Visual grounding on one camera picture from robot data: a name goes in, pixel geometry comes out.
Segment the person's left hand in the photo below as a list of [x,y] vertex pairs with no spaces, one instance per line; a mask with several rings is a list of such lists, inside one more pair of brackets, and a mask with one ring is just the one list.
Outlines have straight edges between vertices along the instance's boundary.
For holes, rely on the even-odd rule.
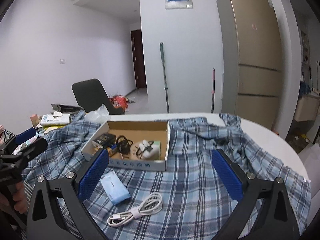
[[27,197],[24,191],[24,183],[21,181],[15,185],[16,192],[12,195],[15,202],[14,209],[19,213],[25,213],[28,208]]

